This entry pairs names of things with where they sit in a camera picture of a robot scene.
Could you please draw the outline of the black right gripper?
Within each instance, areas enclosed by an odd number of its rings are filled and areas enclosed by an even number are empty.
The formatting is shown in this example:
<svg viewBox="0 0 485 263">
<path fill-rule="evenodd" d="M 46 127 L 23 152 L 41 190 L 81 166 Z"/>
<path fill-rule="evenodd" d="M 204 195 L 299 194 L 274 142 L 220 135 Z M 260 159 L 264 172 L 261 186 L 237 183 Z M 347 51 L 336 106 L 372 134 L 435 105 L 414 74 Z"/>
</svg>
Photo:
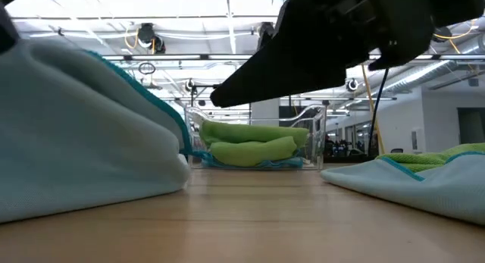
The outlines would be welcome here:
<svg viewBox="0 0 485 263">
<path fill-rule="evenodd" d="M 346 68 L 396 67 L 427 50 L 427 0 L 286 0 L 278 33 L 211 93 L 227 108 L 343 85 Z M 323 52 L 336 54 L 333 61 Z"/>
</svg>

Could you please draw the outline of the blue teal-edged microfiber towel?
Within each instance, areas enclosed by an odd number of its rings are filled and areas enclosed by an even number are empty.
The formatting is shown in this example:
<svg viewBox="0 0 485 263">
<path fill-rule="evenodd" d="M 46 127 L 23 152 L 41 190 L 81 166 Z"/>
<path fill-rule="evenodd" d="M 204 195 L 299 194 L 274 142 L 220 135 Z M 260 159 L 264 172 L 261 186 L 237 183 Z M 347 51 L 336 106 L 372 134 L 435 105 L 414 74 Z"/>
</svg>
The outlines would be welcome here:
<svg viewBox="0 0 485 263">
<path fill-rule="evenodd" d="M 304 164 L 303 158 L 296 155 L 292 156 L 291 158 L 287 158 L 279 161 L 266 160 L 259 164 L 249 166 L 249 167 L 224 164 L 218 161 L 210 152 L 196 151 L 192 153 L 191 156 L 193 158 L 200 159 L 202 166 L 204 168 L 224 168 L 224 169 L 240 169 L 240 170 L 250 170 L 250 169 L 279 170 L 279 169 L 286 169 L 286 168 L 300 169 L 303 167 L 303 164 Z"/>
<path fill-rule="evenodd" d="M 485 153 L 463 152 L 418 173 L 390 158 L 322 170 L 336 186 L 448 218 L 485 225 Z"/>
<path fill-rule="evenodd" d="M 100 55 L 0 52 L 0 224 L 176 192 L 188 147 L 182 117 Z"/>
</svg>

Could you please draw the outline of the white building column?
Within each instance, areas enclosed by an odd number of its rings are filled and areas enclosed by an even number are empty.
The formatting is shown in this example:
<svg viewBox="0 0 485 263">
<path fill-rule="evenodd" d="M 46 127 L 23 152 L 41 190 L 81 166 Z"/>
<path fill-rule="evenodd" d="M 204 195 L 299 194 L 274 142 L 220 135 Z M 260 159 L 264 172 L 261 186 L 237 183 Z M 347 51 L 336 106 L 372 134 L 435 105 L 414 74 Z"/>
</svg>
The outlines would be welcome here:
<svg viewBox="0 0 485 263">
<path fill-rule="evenodd" d="M 258 126 L 279 126 L 279 107 L 278 98 L 268 99 L 260 102 L 253 102 L 251 105 L 251 125 Z"/>
</svg>

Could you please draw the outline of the clear plastic bin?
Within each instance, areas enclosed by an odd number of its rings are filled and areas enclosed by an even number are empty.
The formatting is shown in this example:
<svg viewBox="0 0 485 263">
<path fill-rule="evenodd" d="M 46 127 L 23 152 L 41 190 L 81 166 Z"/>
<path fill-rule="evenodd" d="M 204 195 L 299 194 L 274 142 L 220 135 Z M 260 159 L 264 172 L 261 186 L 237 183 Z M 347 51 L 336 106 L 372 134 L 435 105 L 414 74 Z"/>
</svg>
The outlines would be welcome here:
<svg viewBox="0 0 485 263">
<path fill-rule="evenodd" d="M 244 110 L 217 110 L 216 114 L 213 115 L 209 111 L 190 107 L 185 110 L 185 115 L 189 141 L 192 143 L 192 153 L 196 151 L 209 152 L 209 148 L 213 144 L 207 146 L 200 138 L 199 130 L 204 121 L 251 125 L 251 116 Z M 301 127 L 310 131 L 306 144 L 301 148 L 297 148 L 293 153 L 293 156 L 296 155 L 303 158 L 303 169 L 317 169 L 323 165 L 326 116 L 326 106 L 309 105 L 294 117 L 278 119 L 278 127 Z M 193 165 L 203 168 L 200 159 L 191 156 L 191 162 Z"/>
</svg>

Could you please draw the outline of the black metal gantry frame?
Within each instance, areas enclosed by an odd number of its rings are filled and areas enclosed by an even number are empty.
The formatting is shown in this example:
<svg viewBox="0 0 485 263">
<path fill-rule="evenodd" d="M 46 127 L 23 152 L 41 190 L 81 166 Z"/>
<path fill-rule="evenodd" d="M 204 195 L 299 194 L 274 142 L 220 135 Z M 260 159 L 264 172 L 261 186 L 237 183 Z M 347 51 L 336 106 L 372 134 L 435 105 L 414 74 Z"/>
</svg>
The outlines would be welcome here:
<svg viewBox="0 0 485 263">
<path fill-rule="evenodd" d="M 199 103 L 199 102 L 211 102 L 211 97 L 210 95 L 207 95 L 207 96 L 203 96 L 202 94 L 204 93 L 204 91 L 206 89 L 213 89 L 213 90 L 216 90 L 216 88 L 218 88 L 220 86 L 219 83 L 216 83 L 216 84 L 209 84 L 209 85 L 205 85 L 205 84 L 195 84 L 193 89 L 192 89 L 192 92 L 187 92 L 186 89 L 185 91 L 187 93 L 189 93 L 189 103 L 190 103 L 190 106 L 191 107 L 194 107 L 196 103 Z"/>
</svg>

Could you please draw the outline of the silver ventilation duct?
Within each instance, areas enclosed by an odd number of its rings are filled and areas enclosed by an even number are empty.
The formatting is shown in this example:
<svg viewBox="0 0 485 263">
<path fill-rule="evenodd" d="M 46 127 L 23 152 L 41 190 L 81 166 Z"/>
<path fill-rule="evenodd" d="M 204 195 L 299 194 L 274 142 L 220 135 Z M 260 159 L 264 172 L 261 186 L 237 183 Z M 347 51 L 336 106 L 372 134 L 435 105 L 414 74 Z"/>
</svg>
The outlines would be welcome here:
<svg viewBox="0 0 485 263">
<path fill-rule="evenodd" d="M 474 38 L 458 46 L 455 50 L 442 54 L 428 55 L 430 60 L 417 64 L 389 78 L 383 86 L 384 94 L 397 94 L 402 91 L 434 80 L 456 70 L 461 63 L 471 64 L 475 61 L 485 61 L 485 46 L 480 39 Z"/>
</svg>

